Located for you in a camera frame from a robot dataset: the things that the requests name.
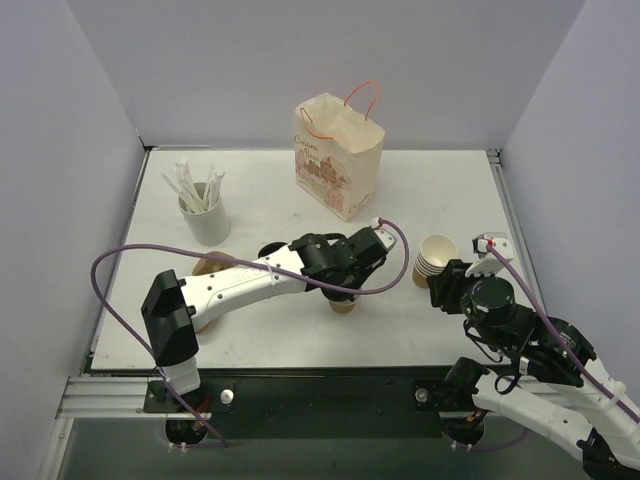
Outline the brown paper coffee cup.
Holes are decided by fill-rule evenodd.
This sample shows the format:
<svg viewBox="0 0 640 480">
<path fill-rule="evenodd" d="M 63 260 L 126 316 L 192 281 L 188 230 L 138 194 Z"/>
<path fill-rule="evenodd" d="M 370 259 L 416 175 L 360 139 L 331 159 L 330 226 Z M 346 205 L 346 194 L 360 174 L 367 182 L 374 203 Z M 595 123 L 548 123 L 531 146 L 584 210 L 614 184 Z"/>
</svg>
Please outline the brown paper coffee cup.
<svg viewBox="0 0 640 480">
<path fill-rule="evenodd" d="M 351 299 L 341 300 L 341 301 L 329 301 L 329 306 L 332 311 L 338 314 L 348 314 L 352 312 L 357 305 L 359 300 L 358 296 L 354 296 Z"/>
</svg>

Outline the printed paper takeout bag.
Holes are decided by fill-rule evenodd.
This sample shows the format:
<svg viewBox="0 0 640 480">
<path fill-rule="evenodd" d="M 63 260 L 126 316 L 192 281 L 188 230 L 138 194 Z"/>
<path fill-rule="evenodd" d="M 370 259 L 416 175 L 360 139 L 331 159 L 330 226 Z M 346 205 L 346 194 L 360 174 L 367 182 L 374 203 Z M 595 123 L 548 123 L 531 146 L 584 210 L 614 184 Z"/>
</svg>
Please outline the printed paper takeout bag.
<svg viewBox="0 0 640 480">
<path fill-rule="evenodd" d="M 296 183 L 344 221 L 373 198 L 386 132 L 371 118 L 380 86 L 367 81 L 342 99 L 323 93 L 294 113 Z"/>
</svg>

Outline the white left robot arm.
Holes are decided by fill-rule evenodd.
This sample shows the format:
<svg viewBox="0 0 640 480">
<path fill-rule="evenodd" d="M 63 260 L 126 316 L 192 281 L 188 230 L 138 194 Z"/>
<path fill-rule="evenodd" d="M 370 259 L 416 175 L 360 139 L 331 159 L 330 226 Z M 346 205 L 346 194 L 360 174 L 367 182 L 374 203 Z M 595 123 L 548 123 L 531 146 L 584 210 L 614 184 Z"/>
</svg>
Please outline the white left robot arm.
<svg viewBox="0 0 640 480">
<path fill-rule="evenodd" d="M 333 303 L 353 303 L 396 242 L 381 227 L 367 226 L 349 237 L 309 233 L 261 253 L 250 266 L 234 260 L 230 268 L 205 275 L 158 274 L 141 315 L 155 363 L 169 383 L 168 400 L 182 411 L 201 403 L 196 333 L 211 321 L 274 296 L 315 288 Z"/>
</svg>

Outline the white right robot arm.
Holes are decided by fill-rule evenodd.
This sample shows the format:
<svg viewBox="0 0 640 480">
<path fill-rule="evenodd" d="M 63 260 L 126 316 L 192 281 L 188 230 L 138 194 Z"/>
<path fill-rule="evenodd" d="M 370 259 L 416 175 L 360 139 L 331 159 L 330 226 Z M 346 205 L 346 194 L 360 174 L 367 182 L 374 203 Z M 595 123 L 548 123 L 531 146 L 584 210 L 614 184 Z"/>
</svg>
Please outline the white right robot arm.
<svg viewBox="0 0 640 480">
<path fill-rule="evenodd" d="M 497 370 L 461 357 L 443 394 L 457 408 L 499 413 L 579 460 L 592 479 L 639 476 L 639 409 L 571 324 L 517 303 L 511 283 L 469 276 L 450 261 L 427 278 L 433 307 L 464 318 L 467 338 L 509 361 Z"/>
</svg>

